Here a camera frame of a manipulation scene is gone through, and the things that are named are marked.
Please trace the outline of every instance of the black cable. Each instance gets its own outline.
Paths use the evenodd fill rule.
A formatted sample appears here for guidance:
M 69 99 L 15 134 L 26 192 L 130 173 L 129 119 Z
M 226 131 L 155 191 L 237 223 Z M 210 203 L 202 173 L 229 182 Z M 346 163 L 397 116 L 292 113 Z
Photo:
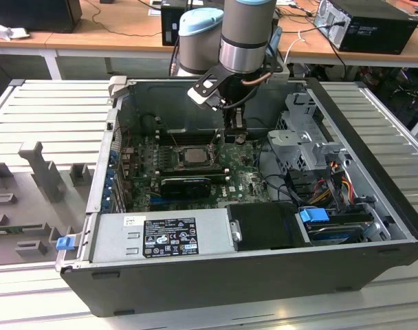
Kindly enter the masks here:
M 322 28 L 330 28 L 331 26 L 334 26 L 334 24 L 332 25 L 321 25 L 321 26 L 316 26 L 316 27 L 312 27 L 311 29 L 307 29 L 307 30 L 301 30 L 301 31 L 283 31 L 283 33 L 304 33 L 304 32 L 310 32 L 310 31 L 314 31 L 314 30 L 319 30 Z
M 139 1 L 142 5 L 145 5 L 146 7 L 149 7 L 151 9 L 160 10 L 160 8 L 156 8 L 156 7 L 152 6 L 152 5 L 149 5 L 146 2 L 143 2 L 142 0 L 137 0 L 137 1 Z
M 127 33 L 123 33 L 123 32 L 111 31 L 103 23 L 98 22 L 96 20 L 96 16 L 98 16 L 102 12 L 102 10 L 98 6 L 96 6 L 93 3 L 91 3 L 89 0 L 85 0 L 85 1 L 88 2 L 90 5 L 92 5 L 98 11 L 97 13 L 93 14 L 93 16 L 91 17 L 91 20 L 93 21 L 93 23 L 99 25 L 100 27 L 102 27 L 102 29 L 108 31 L 109 33 L 119 34 L 120 36 L 157 36 L 158 34 L 161 34 L 162 33 L 162 31 L 160 31 L 160 32 L 157 32 L 157 33 L 154 33 L 154 34 L 127 34 Z
M 193 4 L 194 4 L 194 0 L 190 0 L 190 4 L 188 0 L 186 0 L 185 6 L 184 6 L 184 12 L 187 12 L 188 10 L 192 10 Z M 179 40 L 180 40 L 180 36 L 177 36 L 177 40 L 175 41 L 175 44 L 174 44 L 173 53 L 170 56 L 169 71 L 168 71 L 168 75 L 170 77 L 173 74 L 172 68 L 173 68 L 174 60 L 177 60 L 177 56 L 179 54 L 179 49 L 180 49 Z
M 264 123 L 264 121 L 262 121 L 258 117 L 249 117 L 249 118 L 246 118 L 245 120 L 246 121 L 248 121 L 248 120 L 256 120 L 257 122 L 260 122 L 261 124 L 263 124 L 266 129 L 274 129 L 274 128 L 270 127 L 269 125 L 267 125 L 266 123 Z
M 168 75 L 169 75 L 170 77 L 172 76 L 172 70 L 173 70 L 173 63 L 174 63 L 174 60 L 177 58 L 177 54 L 178 54 L 178 52 L 179 52 L 179 40 L 180 40 L 180 37 L 179 37 L 179 36 L 177 36 L 177 40 L 175 41 L 175 44 L 174 44 L 173 53 L 172 53 L 172 55 L 170 56 L 169 71 L 168 71 Z
M 268 182 L 268 181 L 266 180 L 268 177 L 272 177 L 272 176 L 278 176 L 278 177 L 280 177 L 280 175 L 279 175 L 279 174 L 271 174 L 271 175 L 268 175 L 267 177 L 264 177 L 264 176 L 263 176 L 263 174 L 262 174 L 262 172 L 261 172 L 259 161 L 260 161 L 260 159 L 261 159 L 261 153 L 263 152 L 264 145 L 265 145 L 267 142 L 269 142 L 269 140 L 266 138 L 266 139 L 263 141 L 263 143 L 261 144 L 261 147 L 260 147 L 259 152 L 258 152 L 258 157 L 257 157 L 257 161 L 256 161 L 256 169 L 257 169 L 257 171 L 258 171 L 258 175 L 259 175 L 259 177 L 260 177 L 261 179 L 263 179 L 263 180 L 267 183 L 267 185 L 268 185 L 269 187 L 271 187 L 271 188 L 273 188 L 273 189 L 277 190 L 277 191 L 278 191 L 278 192 L 280 192 L 280 193 L 283 193 L 284 195 L 287 195 L 288 197 L 291 197 L 291 196 L 290 196 L 290 194 L 289 194 L 287 191 L 284 191 L 284 190 L 282 190 L 282 189 L 278 188 L 277 186 L 275 186 L 275 185 L 271 184 L 270 182 Z
M 256 93 L 256 91 L 258 90 L 259 85 L 254 86 L 248 95 L 246 95 L 242 100 L 235 102 L 234 104 L 231 105 L 225 105 L 220 107 L 221 110 L 230 110 L 230 109 L 234 109 L 236 107 L 239 107 L 240 105 L 243 105 L 244 103 L 246 103 L 248 100 L 250 100 L 251 98 L 254 97 L 254 94 Z
M 333 50 L 334 54 L 339 58 L 339 61 L 343 64 L 344 66 L 344 78 L 347 77 L 347 66 L 345 65 L 345 62 L 340 58 L 339 54 L 336 52 L 336 50 L 334 49 L 334 45 L 330 40 L 330 31 L 331 31 L 331 27 L 334 26 L 333 24 L 328 28 L 328 32 L 327 32 L 327 40 L 331 46 L 331 49 Z

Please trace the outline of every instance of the warning label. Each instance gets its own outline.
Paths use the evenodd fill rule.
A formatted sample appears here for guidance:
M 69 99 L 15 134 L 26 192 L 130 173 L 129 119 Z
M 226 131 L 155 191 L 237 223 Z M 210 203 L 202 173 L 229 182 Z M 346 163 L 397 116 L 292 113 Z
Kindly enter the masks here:
M 145 258 L 198 254 L 195 218 L 146 220 L 143 235 Z

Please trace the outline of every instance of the wooden table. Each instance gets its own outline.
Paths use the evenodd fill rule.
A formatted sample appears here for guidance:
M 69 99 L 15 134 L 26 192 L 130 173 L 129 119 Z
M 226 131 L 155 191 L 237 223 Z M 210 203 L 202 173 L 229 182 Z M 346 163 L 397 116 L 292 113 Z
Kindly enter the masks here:
M 389 0 L 413 12 L 409 0 Z M 97 0 L 80 0 L 82 19 L 72 34 L 32 32 L 32 38 L 19 41 L 0 39 L 0 54 L 39 55 L 46 60 L 53 79 L 63 78 L 58 67 L 59 56 L 89 56 L 106 58 L 107 71 L 111 71 L 110 58 L 169 58 L 172 47 L 162 46 L 161 22 L 158 16 L 148 16 L 149 8 L 136 0 L 116 0 L 114 4 L 101 4 Z M 314 0 L 298 0 L 300 6 L 313 10 Z M 288 8 L 295 14 L 303 12 Z M 285 31 L 312 28 L 302 17 L 286 16 L 280 20 Z M 124 34 L 148 34 L 153 36 L 125 36 Z M 327 40 L 319 31 L 302 34 L 305 43 L 297 42 L 287 59 L 291 63 L 339 64 Z M 282 54 L 297 39 L 297 34 L 283 34 L 279 45 Z M 377 65 L 388 67 L 418 67 L 418 30 L 414 32 L 401 55 L 365 54 L 341 52 L 347 65 Z

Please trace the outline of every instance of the red wire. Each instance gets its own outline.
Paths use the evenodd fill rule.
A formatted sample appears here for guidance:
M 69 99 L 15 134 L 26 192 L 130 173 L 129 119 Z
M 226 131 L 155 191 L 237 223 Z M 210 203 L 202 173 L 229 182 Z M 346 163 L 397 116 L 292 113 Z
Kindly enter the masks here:
M 325 182 L 325 180 L 324 180 L 324 179 L 319 180 L 319 181 L 318 181 L 318 183 L 314 186 L 314 196 L 316 196 L 316 194 L 318 193 L 318 188 L 319 188 L 319 185 L 320 185 L 322 182 Z

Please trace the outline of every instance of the computer case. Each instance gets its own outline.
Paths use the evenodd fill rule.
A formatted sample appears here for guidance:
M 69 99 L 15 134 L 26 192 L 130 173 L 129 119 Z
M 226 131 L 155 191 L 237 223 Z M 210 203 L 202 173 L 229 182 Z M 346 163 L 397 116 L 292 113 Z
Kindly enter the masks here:
M 314 25 L 341 52 L 401 54 L 418 19 L 382 0 L 322 0 Z
M 0 0 L 0 24 L 9 28 L 72 33 L 81 16 L 79 0 Z

